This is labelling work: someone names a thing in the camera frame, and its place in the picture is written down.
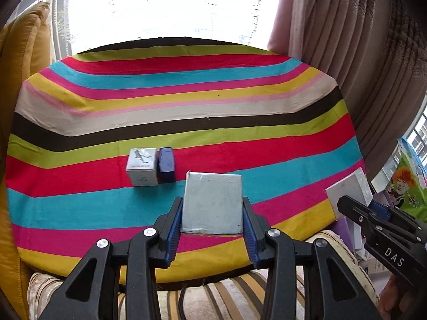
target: turquoise stripe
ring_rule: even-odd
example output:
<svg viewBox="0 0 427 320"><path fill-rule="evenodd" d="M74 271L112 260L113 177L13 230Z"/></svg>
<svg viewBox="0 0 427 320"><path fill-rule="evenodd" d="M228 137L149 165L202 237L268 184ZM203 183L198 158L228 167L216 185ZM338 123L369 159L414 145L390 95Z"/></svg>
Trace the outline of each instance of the turquoise stripe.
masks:
<svg viewBox="0 0 427 320"><path fill-rule="evenodd" d="M87 74L75 71L60 61L49 68L68 81L86 88L136 89L277 76L293 70L301 63L296 59L289 59L283 63L268 66L133 75Z"/></svg>
<svg viewBox="0 0 427 320"><path fill-rule="evenodd" d="M243 194L252 203L266 201L348 169L362 158L356 138L328 153L246 169ZM31 198L7 189L12 223L51 230L89 230L147 226L167 213L185 181L153 187L121 188Z"/></svg>

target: green bag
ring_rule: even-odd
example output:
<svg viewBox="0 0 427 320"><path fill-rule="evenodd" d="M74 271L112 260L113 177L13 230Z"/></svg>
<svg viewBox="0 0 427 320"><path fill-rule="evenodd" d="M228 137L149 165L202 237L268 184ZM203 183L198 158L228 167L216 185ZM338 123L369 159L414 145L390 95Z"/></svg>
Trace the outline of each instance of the green bag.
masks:
<svg viewBox="0 0 427 320"><path fill-rule="evenodd" d="M402 152L401 160L386 190L396 207L427 223L427 189L420 185L409 159L410 156Z"/></svg>

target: silver screw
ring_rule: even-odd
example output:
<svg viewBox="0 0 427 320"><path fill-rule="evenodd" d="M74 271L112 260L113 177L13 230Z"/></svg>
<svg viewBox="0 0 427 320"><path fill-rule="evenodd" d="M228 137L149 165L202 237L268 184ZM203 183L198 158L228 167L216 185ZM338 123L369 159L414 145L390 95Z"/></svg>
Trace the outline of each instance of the silver screw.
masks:
<svg viewBox="0 0 427 320"><path fill-rule="evenodd" d="M107 239L100 239L99 241L97 241L98 248L105 248L107 245L108 245Z"/></svg>
<svg viewBox="0 0 427 320"><path fill-rule="evenodd" d="M280 231L278 229L270 229L267 233L270 237L277 237L280 234Z"/></svg>
<svg viewBox="0 0 427 320"><path fill-rule="evenodd" d="M327 241L325 239L323 239L323 238L316 239L316 245L319 248L324 248L324 247L327 246Z"/></svg>
<svg viewBox="0 0 427 320"><path fill-rule="evenodd" d="M149 227L147 229L144 230L144 236L154 236L156 234L156 229Z"/></svg>

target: pink curtain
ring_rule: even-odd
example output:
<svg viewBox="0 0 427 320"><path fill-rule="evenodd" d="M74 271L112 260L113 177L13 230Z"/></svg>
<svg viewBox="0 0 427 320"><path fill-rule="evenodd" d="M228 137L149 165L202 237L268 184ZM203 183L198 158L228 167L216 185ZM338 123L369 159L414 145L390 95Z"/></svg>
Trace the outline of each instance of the pink curtain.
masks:
<svg viewBox="0 0 427 320"><path fill-rule="evenodd" d="M426 91L425 38L402 3L280 0L268 48L336 79L372 179Z"/></svg>

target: round table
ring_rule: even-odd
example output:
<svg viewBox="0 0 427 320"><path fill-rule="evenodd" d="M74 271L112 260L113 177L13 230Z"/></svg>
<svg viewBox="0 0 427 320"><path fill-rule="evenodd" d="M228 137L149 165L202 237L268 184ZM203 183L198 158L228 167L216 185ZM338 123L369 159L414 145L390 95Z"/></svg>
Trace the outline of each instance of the round table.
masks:
<svg viewBox="0 0 427 320"><path fill-rule="evenodd" d="M176 183L132 187L125 164L138 147L172 147ZM255 212L306 239L334 220L325 189L362 162L331 77L249 46L157 38L89 50L25 81L6 185L22 260L67 275L98 239L130 239L167 213L188 170L241 174ZM242 237L183 235L157 282L249 264Z"/></svg>

